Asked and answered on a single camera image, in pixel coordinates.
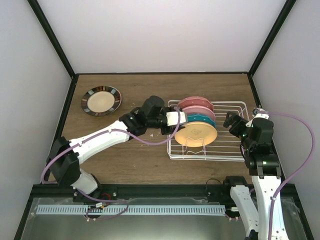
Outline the yellow plate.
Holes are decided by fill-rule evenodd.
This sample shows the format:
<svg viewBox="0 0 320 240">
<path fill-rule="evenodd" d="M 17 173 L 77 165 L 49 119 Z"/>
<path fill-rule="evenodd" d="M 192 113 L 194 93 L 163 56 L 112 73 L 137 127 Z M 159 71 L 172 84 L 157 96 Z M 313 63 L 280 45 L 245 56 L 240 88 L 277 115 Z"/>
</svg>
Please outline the yellow plate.
<svg viewBox="0 0 320 240">
<path fill-rule="evenodd" d="M 194 121 L 184 124 L 174 138 L 180 145 L 197 148 L 211 144 L 217 136 L 218 132 L 211 124 Z"/>
</svg>

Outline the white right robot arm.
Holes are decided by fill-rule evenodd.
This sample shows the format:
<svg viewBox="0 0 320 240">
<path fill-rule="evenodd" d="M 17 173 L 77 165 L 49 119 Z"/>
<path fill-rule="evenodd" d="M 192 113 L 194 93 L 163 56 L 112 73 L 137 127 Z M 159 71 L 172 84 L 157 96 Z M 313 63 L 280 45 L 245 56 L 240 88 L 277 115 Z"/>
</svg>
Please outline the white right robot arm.
<svg viewBox="0 0 320 240">
<path fill-rule="evenodd" d="M 280 193 L 280 160 L 272 147 L 274 124 L 269 115 L 256 113 L 246 120 L 235 112 L 226 114 L 223 126 L 240 140 L 240 152 L 249 170 L 256 200 L 242 176 L 228 176 L 223 198 L 234 202 L 243 222 L 247 240 L 287 240 Z"/>
</svg>

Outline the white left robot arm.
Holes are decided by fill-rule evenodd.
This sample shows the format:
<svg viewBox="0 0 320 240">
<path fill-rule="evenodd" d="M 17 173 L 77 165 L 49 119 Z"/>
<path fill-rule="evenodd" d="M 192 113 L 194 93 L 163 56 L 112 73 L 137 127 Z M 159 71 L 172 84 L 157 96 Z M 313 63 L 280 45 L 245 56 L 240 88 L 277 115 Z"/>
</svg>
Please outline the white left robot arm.
<svg viewBox="0 0 320 240">
<path fill-rule="evenodd" d="M 188 117 L 180 107 L 167 107 L 162 98 L 152 95 L 142 106 L 134 108 L 105 128 L 72 140 L 65 137 L 56 139 L 40 181 L 49 184 L 45 175 L 51 172 L 53 183 L 60 187 L 72 187 L 89 201 L 97 202 L 102 196 L 100 183 L 93 174 L 81 169 L 81 164 L 114 145 L 132 139 L 147 144 L 140 136 L 148 129 L 159 129 L 162 135 L 167 135 L 168 138 L 160 142 L 165 144 L 187 121 Z"/>
</svg>

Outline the dark striped rim plate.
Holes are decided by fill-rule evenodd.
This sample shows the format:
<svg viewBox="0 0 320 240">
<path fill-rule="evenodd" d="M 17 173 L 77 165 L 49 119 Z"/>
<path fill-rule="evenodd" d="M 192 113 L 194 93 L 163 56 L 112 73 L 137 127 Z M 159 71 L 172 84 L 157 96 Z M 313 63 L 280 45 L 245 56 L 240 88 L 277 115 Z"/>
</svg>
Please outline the dark striped rim plate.
<svg viewBox="0 0 320 240">
<path fill-rule="evenodd" d="M 112 86 L 97 86 L 87 91 L 81 99 L 82 110 L 94 117 L 103 117 L 116 111 L 122 103 L 122 95 Z"/>
</svg>

